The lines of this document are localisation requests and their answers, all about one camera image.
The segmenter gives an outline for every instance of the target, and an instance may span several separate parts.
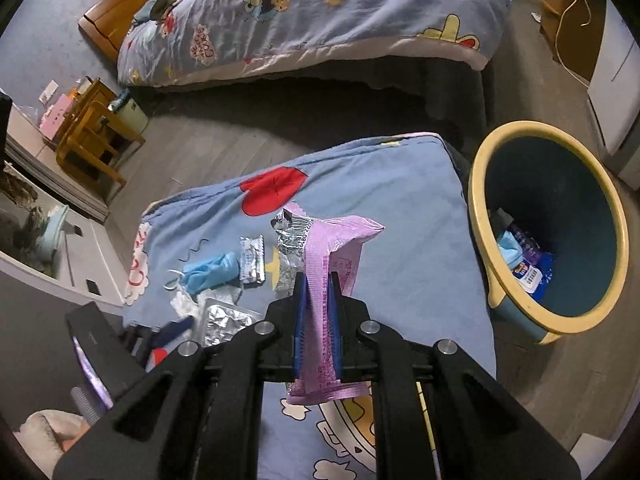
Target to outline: blue face mask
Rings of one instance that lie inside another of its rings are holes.
[[[522,261],[522,247],[509,231],[503,232],[496,241],[509,270],[513,270]]]
[[[182,272],[184,276],[180,278],[180,284],[189,294],[197,294],[236,278],[240,267],[236,255],[227,253],[203,262],[187,264]]]

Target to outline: blue bedsheet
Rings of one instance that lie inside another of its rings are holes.
[[[462,193],[435,136],[355,140],[283,168],[185,191],[142,218],[125,322],[177,319],[173,293],[163,288],[174,278],[168,270],[181,269],[179,259],[189,254],[194,262],[237,253],[241,236],[262,234],[270,248],[270,219],[291,197],[316,218],[354,214],[384,225],[363,246],[353,296],[404,338],[423,344],[451,338],[495,375],[494,336]],[[275,297],[268,283],[245,290],[239,304],[264,313]],[[370,396],[306,407],[285,398],[283,384],[265,385],[258,478],[374,478]]]
[[[151,0],[122,43],[118,78],[179,86],[381,56],[444,57],[482,70],[511,1]]]

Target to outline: ear loop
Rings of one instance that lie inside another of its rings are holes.
[[[181,272],[180,270],[175,270],[175,269],[169,269],[167,270],[167,272],[172,272],[174,274],[177,274],[178,277],[175,278],[174,280],[169,280],[168,282],[166,282],[164,284],[164,290],[175,290],[176,288],[178,288],[178,282],[180,282],[181,278],[184,278],[184,272]]]

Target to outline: trash bin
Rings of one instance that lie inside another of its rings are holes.
[[[504,124],[478,149],[468,193],[492,316],[516,323],[540,344],[607,317],[626,279],[628,232],[609,175],[580,142],[548,124]],[[540,303],[500,255],[488,215],[498,208],[554,255]]]
[[[149,118],[140,109],[138,103],[129,94],[129,89],[125,88],[109,104],[109,110],[115,113],[129,128],[141,134],[149,124]]]

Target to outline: wooden bed frame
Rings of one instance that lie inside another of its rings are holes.
[[[133,15],[148,0],[101,0],[84,13],[78,26],[109,60],[116,63]]]

